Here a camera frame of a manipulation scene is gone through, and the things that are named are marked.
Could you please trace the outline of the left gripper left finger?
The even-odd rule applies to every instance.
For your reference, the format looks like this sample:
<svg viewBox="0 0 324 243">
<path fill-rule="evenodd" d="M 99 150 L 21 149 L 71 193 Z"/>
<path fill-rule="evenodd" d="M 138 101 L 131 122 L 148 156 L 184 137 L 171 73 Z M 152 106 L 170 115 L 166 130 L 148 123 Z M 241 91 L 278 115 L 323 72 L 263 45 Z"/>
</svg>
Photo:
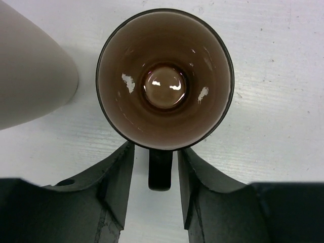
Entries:
<svg viewBox="0 0 324 243">
<path fill-rule="evenodd" d="M 1 179 L 1 242 L 118 242 L 125 227 L 135 146 L 51 186 Z"/>
</svg>

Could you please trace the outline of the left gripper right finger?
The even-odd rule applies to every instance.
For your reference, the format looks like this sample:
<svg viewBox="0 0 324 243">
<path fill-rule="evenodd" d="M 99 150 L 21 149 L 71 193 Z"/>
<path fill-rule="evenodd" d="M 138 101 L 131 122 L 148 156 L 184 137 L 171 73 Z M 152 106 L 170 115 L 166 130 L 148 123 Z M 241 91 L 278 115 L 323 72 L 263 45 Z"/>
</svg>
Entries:
<svg viewBox="0 0 324 243">
<path fill-rule="evenodd" d="M 181 205 L 190 242 L 323 242 L 323 184 L 241 183 L 178 152 Z"/>
</svg>

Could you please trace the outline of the dark brown mug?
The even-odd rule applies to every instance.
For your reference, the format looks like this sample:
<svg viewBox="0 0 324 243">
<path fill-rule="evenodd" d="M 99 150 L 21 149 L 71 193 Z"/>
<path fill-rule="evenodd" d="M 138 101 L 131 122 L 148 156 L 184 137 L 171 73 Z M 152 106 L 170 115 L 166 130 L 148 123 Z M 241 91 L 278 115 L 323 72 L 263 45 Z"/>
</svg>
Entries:
<svg viewBox="0 0 324 243">
<path fill-rule="evenodd" d="M 109 124 L 149 150 L 148 186 L 171 187 L 173 152 L 209 136 L 224 119 L 234 68 L 218 33 L 176 9 L 143 11 L 108 38 L 96 68 L 96 92 Z"/>
</svg>

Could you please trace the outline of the beige cup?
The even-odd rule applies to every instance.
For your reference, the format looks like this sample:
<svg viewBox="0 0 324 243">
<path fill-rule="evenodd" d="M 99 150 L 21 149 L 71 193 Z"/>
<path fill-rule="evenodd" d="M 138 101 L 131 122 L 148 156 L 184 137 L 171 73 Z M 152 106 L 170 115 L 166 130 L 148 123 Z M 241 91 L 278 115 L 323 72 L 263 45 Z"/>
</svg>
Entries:
<svg viewBox="0 0 324 243">
<path fill-rule="evenodd" d="M 75 94 L 73 59 L 48 34 L 1 2 L 1 129 L 42 117 Z"/>
</svg>

